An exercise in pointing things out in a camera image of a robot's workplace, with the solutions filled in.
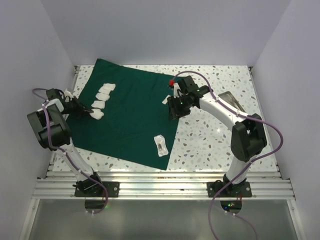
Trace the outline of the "white gauze pad bottom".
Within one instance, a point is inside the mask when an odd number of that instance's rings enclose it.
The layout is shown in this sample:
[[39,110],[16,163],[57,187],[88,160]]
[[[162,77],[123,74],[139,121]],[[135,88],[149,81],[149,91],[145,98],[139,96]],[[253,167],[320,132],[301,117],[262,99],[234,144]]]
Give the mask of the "white gauze pad bottom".
[[89,115],[96,120],[100,120],[104,116],[104,113],[101,111],[101,109],[94,108],[91,110]]

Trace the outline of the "clear plastic blister pack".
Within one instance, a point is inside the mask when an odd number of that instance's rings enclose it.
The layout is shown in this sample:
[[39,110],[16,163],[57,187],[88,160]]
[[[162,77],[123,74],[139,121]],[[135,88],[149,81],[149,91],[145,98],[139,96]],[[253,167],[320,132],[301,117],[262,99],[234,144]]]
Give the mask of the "clear plastic blister pack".
[[157,135],[154,138],[155,145],[157,147],[157,154],[159,157],[163,157],[169,154],[166,146],[166,140],[162,135]]

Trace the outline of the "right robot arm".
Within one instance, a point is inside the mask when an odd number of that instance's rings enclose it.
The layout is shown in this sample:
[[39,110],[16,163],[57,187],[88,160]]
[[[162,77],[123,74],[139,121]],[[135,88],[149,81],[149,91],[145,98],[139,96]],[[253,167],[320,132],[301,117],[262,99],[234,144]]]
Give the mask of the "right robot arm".
[[191,76],[169,81],[173,96],[167,98],[169,120],[180,119],[196,107],[218,119],[231,132],[231,165],[223,177],[223,192],[235,196],[247,178],[246,166],[267,146],[267,137],[261,116],[249,115],[214,95],[207,84],[198,86]]

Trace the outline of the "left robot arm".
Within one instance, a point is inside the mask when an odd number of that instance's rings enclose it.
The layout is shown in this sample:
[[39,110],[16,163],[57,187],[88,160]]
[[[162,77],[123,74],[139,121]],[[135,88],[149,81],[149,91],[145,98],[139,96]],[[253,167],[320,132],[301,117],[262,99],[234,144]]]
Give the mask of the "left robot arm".
[[92,114],[75,96],[57,88],[34,88],[32,93],[44,100],[41,108],[29,113],[27,119],[42,148],[63,158],[76,177],[73,185],[86,197],[105,197],[108,193],[100,176],[76,150],[72,131],[65,115],[81,119]]

